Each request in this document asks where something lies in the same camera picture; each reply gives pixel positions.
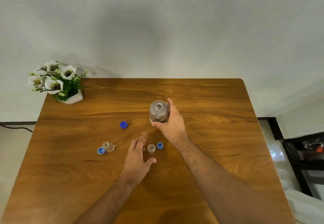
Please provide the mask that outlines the person's left forearm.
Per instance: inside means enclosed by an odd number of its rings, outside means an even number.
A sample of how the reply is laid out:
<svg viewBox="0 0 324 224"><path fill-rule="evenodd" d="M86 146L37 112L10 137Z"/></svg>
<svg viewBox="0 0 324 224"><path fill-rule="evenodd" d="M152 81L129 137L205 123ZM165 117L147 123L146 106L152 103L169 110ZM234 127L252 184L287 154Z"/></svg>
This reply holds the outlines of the person's left forearm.
<svg viewBox="0 0 324 224"><path fill-rule="evenodd" d="M113 224L138 182L120 177L97 202L73 224Z"/></svg>

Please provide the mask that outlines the black furniture frame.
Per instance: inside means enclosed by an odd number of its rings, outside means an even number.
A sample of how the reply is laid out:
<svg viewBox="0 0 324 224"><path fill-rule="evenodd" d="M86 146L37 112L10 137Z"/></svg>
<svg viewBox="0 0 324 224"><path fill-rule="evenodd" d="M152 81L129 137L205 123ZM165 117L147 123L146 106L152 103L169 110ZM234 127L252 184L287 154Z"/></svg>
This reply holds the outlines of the black furniture frame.
<svg viewBox="0 0 324 224"><path fill-rule="evenodd" d="M286 153L301 192L324 201L324 132L284 138L275 117L266 121Z"/></svg>

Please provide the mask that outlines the person's right forearm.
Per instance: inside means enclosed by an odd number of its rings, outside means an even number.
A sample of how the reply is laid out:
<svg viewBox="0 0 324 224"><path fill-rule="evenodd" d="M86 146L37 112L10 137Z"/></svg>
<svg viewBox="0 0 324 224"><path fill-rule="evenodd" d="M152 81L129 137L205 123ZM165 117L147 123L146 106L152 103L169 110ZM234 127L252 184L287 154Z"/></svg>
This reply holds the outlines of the person's right forearm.
<svg viewBox="0 0 324 224"><path fill-rule="evenodd" d="M295 224L277 206L230 174L185 138L174 146L219 224Z"/></svg>

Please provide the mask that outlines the person's left hand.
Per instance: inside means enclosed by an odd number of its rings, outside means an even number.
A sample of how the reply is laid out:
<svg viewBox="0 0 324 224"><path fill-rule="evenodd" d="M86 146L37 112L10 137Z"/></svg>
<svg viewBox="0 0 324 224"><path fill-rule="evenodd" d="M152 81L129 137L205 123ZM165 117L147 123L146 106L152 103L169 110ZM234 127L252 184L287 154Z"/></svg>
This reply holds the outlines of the person's left hand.
<svg viewBox="0 0 324 224"><path fill-rule="evenodd" d="M146 168L143 150L146 143L146 133L132 140L126 156L123 169L119 175L118 184L124 189L133 190L147 175L150 168Z"/></svg>

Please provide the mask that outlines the person's right hand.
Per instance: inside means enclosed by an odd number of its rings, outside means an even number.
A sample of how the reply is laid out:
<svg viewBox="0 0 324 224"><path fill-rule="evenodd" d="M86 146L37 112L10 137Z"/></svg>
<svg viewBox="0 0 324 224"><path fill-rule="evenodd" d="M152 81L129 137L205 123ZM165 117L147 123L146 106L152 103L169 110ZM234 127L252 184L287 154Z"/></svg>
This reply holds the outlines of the person's right hand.
<svg viewBox="0 0 324 224"><path fill-rule="evenodd" d="M179 147L184 142L188 141L184 120L170 98L168 98L168 106L170 109L168 121L165 122L164 127L159 130L171 144L175 147Z"/></svg>

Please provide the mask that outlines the white artificial flowers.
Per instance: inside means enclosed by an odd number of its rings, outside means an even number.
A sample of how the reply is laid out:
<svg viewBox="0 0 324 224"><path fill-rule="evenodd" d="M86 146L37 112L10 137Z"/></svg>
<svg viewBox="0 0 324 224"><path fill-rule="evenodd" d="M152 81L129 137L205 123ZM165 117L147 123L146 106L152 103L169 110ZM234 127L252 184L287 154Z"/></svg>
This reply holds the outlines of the white artificial flowers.
<svg viewBox="0 0 324 224"><path fill-rule="evenodd" d="M64 66L58 61L50 61L29 73L28 84L33 87L32 91L46 92L58 103L56 94L74 88L81 90L81 80L87 77L87 73L84 70L77 74L77 68L72 65Z"/></svg>

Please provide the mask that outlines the white flower pot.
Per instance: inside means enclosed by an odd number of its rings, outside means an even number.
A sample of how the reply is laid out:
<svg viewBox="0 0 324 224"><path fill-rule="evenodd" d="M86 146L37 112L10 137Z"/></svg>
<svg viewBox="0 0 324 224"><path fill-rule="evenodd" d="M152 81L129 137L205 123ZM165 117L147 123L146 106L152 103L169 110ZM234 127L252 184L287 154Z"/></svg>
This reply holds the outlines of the white flower pot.
<svg viewBox="0 0 324 224"><path fill-rule="evenodd" d="M59 101L65 104L74 104L83 100L82 91L77 88L59 92L56 94L56 97Z"/></svg>

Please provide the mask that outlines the white cloth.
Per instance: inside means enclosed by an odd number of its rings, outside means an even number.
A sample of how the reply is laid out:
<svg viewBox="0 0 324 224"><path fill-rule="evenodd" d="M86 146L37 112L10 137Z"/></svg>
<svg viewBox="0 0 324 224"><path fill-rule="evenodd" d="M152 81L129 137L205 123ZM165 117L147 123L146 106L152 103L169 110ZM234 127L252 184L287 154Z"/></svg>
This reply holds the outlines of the white cloth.
<svg viewBox="0 0 324 224"><path fill-rule="evenodd" d="M296 224L324 224L324 201L288 187L284 193Z"/></svg>

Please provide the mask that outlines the large clear plastic bottle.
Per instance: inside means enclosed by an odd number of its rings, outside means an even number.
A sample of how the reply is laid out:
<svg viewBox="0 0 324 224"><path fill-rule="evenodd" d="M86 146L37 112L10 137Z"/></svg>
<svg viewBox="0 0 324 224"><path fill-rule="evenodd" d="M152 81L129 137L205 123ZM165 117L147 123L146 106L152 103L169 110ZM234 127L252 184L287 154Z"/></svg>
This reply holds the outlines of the large clear plastic bottle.
<svg viewBox="0 0 324 224"><path fill-rule="evenodd" d="M151 103L149 108L149 120L151 123L164 123L167 121L169 115L168 105L161 100L156 100Z"/></svg>

